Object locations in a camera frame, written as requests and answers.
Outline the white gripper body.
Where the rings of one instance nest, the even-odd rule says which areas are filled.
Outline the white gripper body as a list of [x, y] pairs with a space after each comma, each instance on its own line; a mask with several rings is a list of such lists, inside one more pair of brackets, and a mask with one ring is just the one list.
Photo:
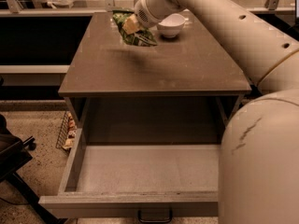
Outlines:
[[155, 26], [163, 19], [161, 0], [138, 0], [135, 4], [135, 14], [144, 27]]

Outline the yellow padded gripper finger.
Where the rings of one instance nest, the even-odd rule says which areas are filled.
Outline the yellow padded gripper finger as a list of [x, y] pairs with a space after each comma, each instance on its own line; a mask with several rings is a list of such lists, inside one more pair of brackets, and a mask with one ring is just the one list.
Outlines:
[[143, 30], [144, 27], [138, 21], [136, 14], [132, 14], [124, 21], [122, 29], [126, 34], [130, 35]]

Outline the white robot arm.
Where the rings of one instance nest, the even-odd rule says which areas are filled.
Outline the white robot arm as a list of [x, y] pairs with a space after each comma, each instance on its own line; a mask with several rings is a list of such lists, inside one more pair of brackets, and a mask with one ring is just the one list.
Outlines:
[[137, 25], [187, 8], [257, 86], [222, 138], [219, 224], [299, 224], [298, 43], [231, 0], [139, 0]]

